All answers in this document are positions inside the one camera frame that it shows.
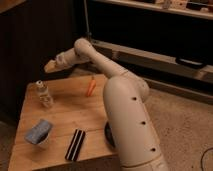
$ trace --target dark wall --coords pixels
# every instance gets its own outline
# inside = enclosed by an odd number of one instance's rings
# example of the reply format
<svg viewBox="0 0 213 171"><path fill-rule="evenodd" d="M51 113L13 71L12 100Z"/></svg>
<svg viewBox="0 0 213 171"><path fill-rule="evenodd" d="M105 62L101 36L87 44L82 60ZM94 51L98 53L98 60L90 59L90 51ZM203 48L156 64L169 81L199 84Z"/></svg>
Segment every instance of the dark wall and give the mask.
<svg viewBox="0 0 213 171"><path fill-rule="evenodd" d="M27 83L47 75L45 63L78 37L72 0L31 0L0 14L0 118L18 120Z"/></svg>

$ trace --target wooden tabletop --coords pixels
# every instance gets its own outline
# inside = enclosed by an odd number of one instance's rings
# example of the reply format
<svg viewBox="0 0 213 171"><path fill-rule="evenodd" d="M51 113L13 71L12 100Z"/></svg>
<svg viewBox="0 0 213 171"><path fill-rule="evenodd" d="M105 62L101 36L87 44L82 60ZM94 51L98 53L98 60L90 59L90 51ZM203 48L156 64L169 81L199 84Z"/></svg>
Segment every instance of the wooden tabletop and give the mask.
<svg viewBox="0 0 213 171"><path fill-rule="evenodd" d="M92 96L86 97L90 80L91 76L81 76L46 81L54 98L50 109L40 103L35 83L28 85L9 170L36 170L69 163L64 157L75 129L86 131L78 161L115 154L103 131L107 121L102 100L106 77L95 75L96 88ZM53 128L43 146L32 145L24 136L40 119L51 122Z"/></svg>

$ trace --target orange object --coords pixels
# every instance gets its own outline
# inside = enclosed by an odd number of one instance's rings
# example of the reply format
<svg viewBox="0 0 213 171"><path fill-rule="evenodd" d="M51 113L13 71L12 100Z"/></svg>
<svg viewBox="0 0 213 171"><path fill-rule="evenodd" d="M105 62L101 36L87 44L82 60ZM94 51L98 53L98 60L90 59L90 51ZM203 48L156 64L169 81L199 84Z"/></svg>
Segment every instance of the orange object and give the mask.
<svg viewBox="0 0 213 171"><path fill-rule="evenodd" d="M92 92L93 92L93 90L95 89L95 86L96 86L96 81L95 81L94 76L92 76L92 79L91 79L91 81L90 81L90 83L89 83L89 87L88 87L87 93L86 93L86 96L87 96L87 97L89 97L89 96L92 95Z"/></svg>

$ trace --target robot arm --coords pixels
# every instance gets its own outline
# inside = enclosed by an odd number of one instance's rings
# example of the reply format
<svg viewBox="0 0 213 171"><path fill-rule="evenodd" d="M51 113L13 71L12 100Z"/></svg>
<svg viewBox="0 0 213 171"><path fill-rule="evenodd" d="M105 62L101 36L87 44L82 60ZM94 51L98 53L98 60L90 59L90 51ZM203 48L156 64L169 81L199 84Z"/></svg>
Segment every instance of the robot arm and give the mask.
<svg viewBox="0 0 213 171"><path fill-rule="evenodd" d="M149 94L143 79L97 52L83 38L51 60L45 71L59 71L90 60L109 78L104 87L104 106L123 171L168 171L143 103Z"/></svg>

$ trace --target floor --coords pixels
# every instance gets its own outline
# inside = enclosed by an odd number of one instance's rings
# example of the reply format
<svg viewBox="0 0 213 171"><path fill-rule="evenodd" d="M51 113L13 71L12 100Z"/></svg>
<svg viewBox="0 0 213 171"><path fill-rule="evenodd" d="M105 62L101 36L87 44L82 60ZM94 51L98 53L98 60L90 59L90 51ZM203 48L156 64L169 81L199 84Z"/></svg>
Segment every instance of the floor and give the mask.
<svg viewBox="0 0 213 171"><path fill-rule="evenodd" d="M92 74L76 68L71 76ZM151 89L146 107L161 140L171 171L200 171L203 152L213 147L213 105ZM6 171L15 128L0 122L0 171ZM203 158L205 171L213 170L213 150ZM50 170L118 171L117 156L83 161Z"/></svg>

